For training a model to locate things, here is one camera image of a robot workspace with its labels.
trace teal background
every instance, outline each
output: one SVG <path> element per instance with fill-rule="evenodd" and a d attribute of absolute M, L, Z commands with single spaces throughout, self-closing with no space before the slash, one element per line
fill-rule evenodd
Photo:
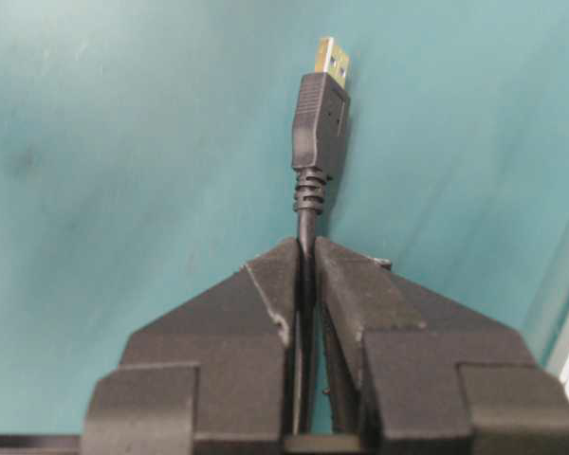
<path fill-rule="evenodd" d="M 353 98 L 329 236 L 546 359 L 569 1 L 0 0 L 0 432 L 80 431 L 131 331 L 294 234 L 291 120 L 325 34 Z"/>

